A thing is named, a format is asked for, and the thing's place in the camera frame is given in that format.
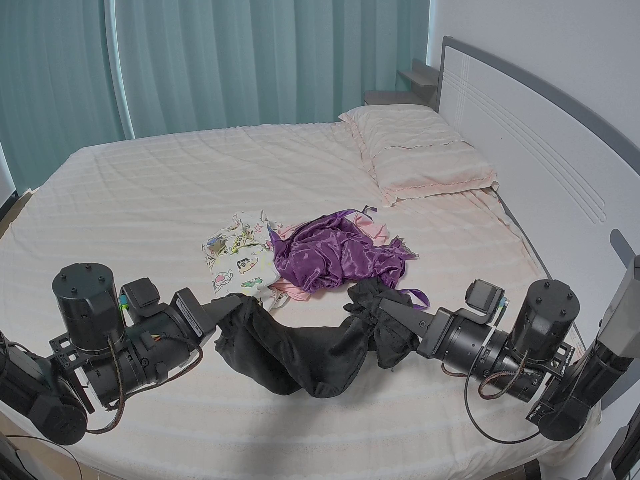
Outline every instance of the white label sticker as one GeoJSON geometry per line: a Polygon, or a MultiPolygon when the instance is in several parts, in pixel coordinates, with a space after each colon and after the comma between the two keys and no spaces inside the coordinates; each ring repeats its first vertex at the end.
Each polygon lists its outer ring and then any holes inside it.
{"type": "Polygon", "coordinates": [[[178,298],[175,300],[175,305],[178,306],[178,309],[180,309],[180,313],[182,313],[182,315],[184,316],[185,320],[187,320],[187,322],[189,322],[189,325],[193,329],[193,332],[196,333],[196,336],[198,338],[201,338],[202,337],[202,329],[200,329],[200,326],[196,323],[196,320],[193,317],[193,315],[191,314],[191,311],[189,311],[187,306],[185,306],[184,302],[182,302],[182,299],[180,299],[180,295],[178,295],[178,298]]]}

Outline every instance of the black cloth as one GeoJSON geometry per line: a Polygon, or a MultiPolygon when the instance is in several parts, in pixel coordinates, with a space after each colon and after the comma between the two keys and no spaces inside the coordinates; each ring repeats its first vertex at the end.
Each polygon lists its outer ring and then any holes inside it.
{"type": "Polygon", "coordinates": [[[216,350],[231,368],[269,391],[289,395],[304,388],[309,395],[340,395],[360,371],[367,351],[375,351],[380,368],[398,364],[419,345],[418,336],[380,309],[380,300],[412,306],[411,297],[380,278],[364,279],[348,290],[351,313],[340,327],[286,327],[254,297],[218,325],[216,350]]]}

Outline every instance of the white wall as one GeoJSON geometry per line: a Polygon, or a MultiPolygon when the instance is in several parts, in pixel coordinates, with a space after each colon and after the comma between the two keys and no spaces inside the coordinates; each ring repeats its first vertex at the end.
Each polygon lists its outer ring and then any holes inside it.
{"type": "Polygon", "coordinates": [[[4,159],[2,145],[0,145],[0,206],[8,199],[15,190],[9,167],[4,159]]]}
{"type": "MultiPolygon", "coordinates": [[[[442,37],[482,48],[567,92],[640,146],[640,0],[431,0],[428,64],[442,37]]],[[[640,383],[547,479],[586,476],[640,400],[640,383]]]]}

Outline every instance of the bed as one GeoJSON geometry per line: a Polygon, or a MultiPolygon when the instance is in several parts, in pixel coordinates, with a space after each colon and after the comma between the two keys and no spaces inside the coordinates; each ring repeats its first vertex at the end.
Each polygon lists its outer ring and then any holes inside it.
{"type": "MultiPolygon", "coordinates": [[[[468,75],[465,63],[461,71],[443,64],[438,93],[440,113],[467,139],[461,91],[451,89],[451,73],[460,80],[465,69],[468,75]]],[[[468,85],[458,87],[469,92],[468,85]]],[[[482,140],[478,149],[492,158],[482,140]]],[[[498,175],[502,194],[500,164],[498,175]]],[[[365,205],[377,206],[374,219],[420,256],[407,263],[398,288],[420,288],[434,309],[454,309],[473,279],[485,279],[512,300],[500,324],[508,329],[529,284],[547,275],[498,193],[472,189],[382,206],[345,122],[199,131],[84,148],[36,192],[0,240],[2,329],[47,355],[48,340],[64,331],[51,280],[67,264],[100,262],[112,268],[118,285],[148,276],[164,300],[188,286],[207,301],[214,292],[201,244],[235,212],[264,210],[270,219],[294,224],[365,205]]],[[[289,326],[336,326],[346,302],[343,286],[307,302],[290,301],[273,315],[289,326]]],[[[584,350],[577,332],[568,340],[584,350]]],[[[411,354],[393,371],[369,357],[335,398],[277,396],[231,370],[210,344],[194,372],[133,398],[116,430],[87,435],[72,450],[88,465],[125,479],[479,480],[533,458],[555,463],[580,440],[489,442],[468,420],[462,389],[437,361],[411,354]]],[[[524,419],[531,404],[512,397],[487,403],[475,390],[470,395],[476,419],[503,438],[532,433],[524,419]]],[[[4,411],[35,432],[20,415],[4,411]]],[[[587,429],[599,415],[592,412],[587,429]]],[[[99,410],[90,425],[110,418],[99,410]]]]}

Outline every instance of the floor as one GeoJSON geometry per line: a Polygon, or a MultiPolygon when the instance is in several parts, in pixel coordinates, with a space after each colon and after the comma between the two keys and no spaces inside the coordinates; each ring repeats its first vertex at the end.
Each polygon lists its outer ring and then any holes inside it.
{"type": "MultiPolygon", "coordinates": [[[[2,238],[2,235],[4,235],[11,222],[18,216],[18,213],[20,213],[20,210],[32,194],[33,193],[27,192],[20,197],[7,215],[5,215],[4,219],[0,221],[0,238],[2,238]]],[[[2,413],[0,413],[0,432],[5,435],[24,434],[21,428],[12,423],[12,421],[2,413]]],[[[46,444],[34,439],[12,438],[11,441],[18,446],[18,448],[28,450],[65,480],[76,480],[80,478],[76,463],[68,455],[53,450],[46,444]]],[[[118,480],[114,476],[107,475],[84,464],[81,464],[81,468],[84,480],[118,480]]],[[[540,468],[537,461],[532,461],[523,466],[496,473],[485,480],[540,480],[540,468]]]]}

